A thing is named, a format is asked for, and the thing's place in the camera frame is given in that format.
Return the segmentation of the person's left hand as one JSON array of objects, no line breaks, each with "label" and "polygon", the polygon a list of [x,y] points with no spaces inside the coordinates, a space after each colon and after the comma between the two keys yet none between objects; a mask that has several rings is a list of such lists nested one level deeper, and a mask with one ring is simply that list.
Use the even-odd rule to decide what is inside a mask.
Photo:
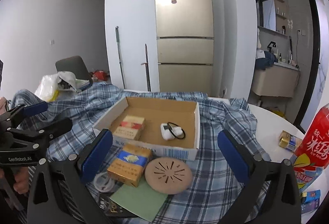
[{"label": "person's left hand", "polygon": [[[1,97],[0,114],[4,114],[7,111],[7,100]],[[15,183],[13,184],[14,190],[18,194],[26,194],[29,190],[29,173],[27,167],[19,168],[14,174]]]}]

